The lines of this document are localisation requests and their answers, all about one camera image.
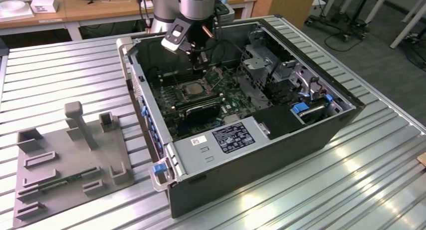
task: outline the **circuit board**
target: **circuit board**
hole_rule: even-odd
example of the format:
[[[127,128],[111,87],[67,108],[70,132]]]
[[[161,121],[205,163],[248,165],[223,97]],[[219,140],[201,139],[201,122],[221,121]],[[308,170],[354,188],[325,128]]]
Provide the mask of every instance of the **circuit board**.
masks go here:
[[[175,141],[227,125],[232,120],[243,119],[256,112],[256,107],[240,89],[235,71],[213,67],[201,79],[152,89]],[[220,107],[219,115],[201,124],[185,122],[191,110],[208,105]]]

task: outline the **workbench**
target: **workbench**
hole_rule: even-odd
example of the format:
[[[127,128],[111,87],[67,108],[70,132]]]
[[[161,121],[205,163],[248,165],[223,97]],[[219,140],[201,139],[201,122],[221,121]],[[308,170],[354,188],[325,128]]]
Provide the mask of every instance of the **workbench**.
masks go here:
[[[58,0],[56,13],[35,13],[34,18],[0,22],[0,36],[52,29],[67,29],[72,40],[83,40],[80,27],[141,19],[136,0]],[[241,18],[252,16],[256,0],[228,0],[233,9],[243,9]],[[155,17],[155,9],[148,8]]]
[[[24,229],[426,227],[426,172],[417,161],[425,126],[289,22],[265,19],[366,104],[325,148],[172,219],[147,171],[151,156],[120,68],[116,39],[126,35],[12,49],[0,69],[0,229],[12,229],[18,131],[66,128],[63,106],[74,100],[83,103],[86,121],[107,111],[120,117],[136,184]]]

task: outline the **blue latch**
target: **blue latch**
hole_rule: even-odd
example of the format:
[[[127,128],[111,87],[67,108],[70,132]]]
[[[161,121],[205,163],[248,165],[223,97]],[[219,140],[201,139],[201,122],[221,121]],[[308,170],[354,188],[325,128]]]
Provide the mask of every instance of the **blue latch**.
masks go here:
[[[325,95],[325,98],[328,99],[329,102],[332,102],[333,97],[329,94]]]
[[[167,164],[157,164],[157,165],[153,165],[152,169],[153,169],[153,174],[159,175],[168,170],[168,166]]]
[[[143,116],[147,116],[148,115],[148,110],[147,110],[147,106],[144,106],[143,108],[141,108],[141,115]]]
[[[295,106],[293,106],[293,111],[296,114],[304,112],[305,110],[309,109],[309,106],[307,105],[307,103],[297,103]]]

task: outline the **warning label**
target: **warning label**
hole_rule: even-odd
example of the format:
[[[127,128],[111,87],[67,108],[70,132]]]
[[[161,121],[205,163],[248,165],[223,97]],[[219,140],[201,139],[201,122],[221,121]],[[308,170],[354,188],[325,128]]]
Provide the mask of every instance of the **warning label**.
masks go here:
[[[221,150],[227,154],[256,143],[243,123],[237,123],[219,131],[215,131],[213,136],[217,140]]]

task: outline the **sticker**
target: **sticker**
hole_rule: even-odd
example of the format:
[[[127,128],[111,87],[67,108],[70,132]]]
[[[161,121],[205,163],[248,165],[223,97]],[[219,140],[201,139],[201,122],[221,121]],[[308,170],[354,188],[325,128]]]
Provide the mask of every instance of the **sticker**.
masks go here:
[[[196,137],[195,139],[191,140],[193,146],[196,146],[197,144],[201,144],[207,141],[208,141],[208,139],[204,135],[200,137]]]
[[[39,23],[51,23],[51,22],[59,22],[63,21],[63,19],[44,19],[44,20],[39,20]]]
[[[213,136],[221,147],[221,150],[227,154],[256,143],[243,123],[237,123],[221,130],[215,131]]]

